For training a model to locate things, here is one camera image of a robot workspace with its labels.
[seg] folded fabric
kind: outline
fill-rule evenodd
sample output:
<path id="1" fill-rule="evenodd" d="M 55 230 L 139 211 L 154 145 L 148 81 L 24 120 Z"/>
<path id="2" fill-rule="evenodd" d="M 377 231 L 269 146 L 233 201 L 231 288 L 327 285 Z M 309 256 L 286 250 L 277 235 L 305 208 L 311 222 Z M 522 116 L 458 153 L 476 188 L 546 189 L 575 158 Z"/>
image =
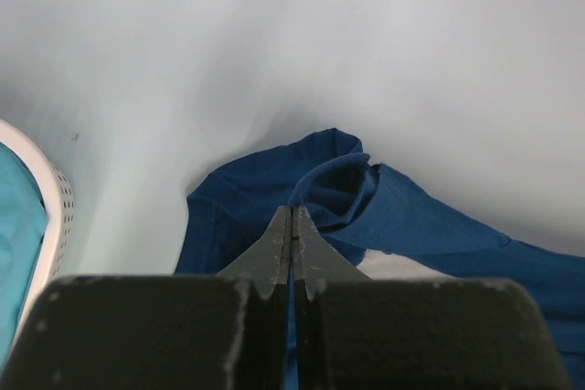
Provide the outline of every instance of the folded fabric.
<path id="1" fill-rule="evenodd" d="M 261 236 L 278 206 L 305 205 L 355 265 L 375 249 L 455 277 L 519 282 L 540 306 L 575 386 L 585 389 L 585 258 L 513 240 L 368 159 L 358 138 L 333 129 L 218 168 L 187 199 L 176 271 L 219 271 Z M 289 388 L 296 385 L 293 317 Z"/>
<path id="2" fill-rule="evenodd" d="M 46 227 L 35 179 L 0 143 L 0 369 L 10 351 Z"/>

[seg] white table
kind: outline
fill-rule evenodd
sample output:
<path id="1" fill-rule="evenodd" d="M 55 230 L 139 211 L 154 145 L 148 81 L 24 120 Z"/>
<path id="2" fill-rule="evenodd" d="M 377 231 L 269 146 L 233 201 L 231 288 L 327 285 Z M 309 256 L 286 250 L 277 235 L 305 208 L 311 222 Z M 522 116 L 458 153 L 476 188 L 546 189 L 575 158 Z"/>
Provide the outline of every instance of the white table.
<path id="1" fill-rule="evenodd" d="M 207 172 L 331 126 L 585 255 L 584 90 L 584 0 L 0 0 L 0 114 L 77 195 L 65 273 L 172 271 Z"/>

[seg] teal cloth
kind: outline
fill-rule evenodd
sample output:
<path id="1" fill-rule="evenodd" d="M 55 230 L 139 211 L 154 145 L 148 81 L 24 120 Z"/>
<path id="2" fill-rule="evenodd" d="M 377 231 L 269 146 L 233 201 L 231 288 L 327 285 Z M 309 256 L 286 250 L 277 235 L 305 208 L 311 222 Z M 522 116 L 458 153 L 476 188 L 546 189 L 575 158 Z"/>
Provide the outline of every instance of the teal cloth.
<path id="1" fill-rule="evenodd" d="M 47 214 L 37 183 L 0 143 L 0 370 L 10 352 Z"/>

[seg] white basket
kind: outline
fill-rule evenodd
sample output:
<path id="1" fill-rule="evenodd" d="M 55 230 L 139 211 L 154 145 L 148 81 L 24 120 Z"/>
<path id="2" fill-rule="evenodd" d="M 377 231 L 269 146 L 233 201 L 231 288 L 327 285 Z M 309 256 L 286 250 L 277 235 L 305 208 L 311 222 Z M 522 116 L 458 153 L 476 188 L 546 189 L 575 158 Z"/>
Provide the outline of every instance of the white basket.
<path id="1" fill-rule="evenodd" d="M 22 132 L 2 120 L 0 120 L 0 142 L 23 161 L 37 181 L 48 219 L 37 264 L 18 322 L 16 333 L 19 333 L 38 294 L 59 275 L 61 260 L 73 225 L 75 201 L 67 178 L 57 166 L 51 163 Z"/>

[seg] dark blue fabric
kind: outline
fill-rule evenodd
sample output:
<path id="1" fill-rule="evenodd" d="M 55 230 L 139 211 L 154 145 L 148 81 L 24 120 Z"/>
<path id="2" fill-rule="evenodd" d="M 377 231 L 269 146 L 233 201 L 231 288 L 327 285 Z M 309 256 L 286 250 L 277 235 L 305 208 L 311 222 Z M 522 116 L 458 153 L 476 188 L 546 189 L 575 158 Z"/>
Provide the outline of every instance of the dark blue fabric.
<path id="1" fill-rule="evenodd" d="M 176 272 L 219 271 L 261 236 L 278 206 L 305 205 L 325 239 L 355 265 L 370 248 L 456 277 L 519 282 L 540 306 L 575 386 L 585 390 L 585 258 L 513 240 L 368 159 L 358 138 L 333 129 L 218 168 L 187 199 Z M 293 316 L 290 324 L 293 330 Z"/>

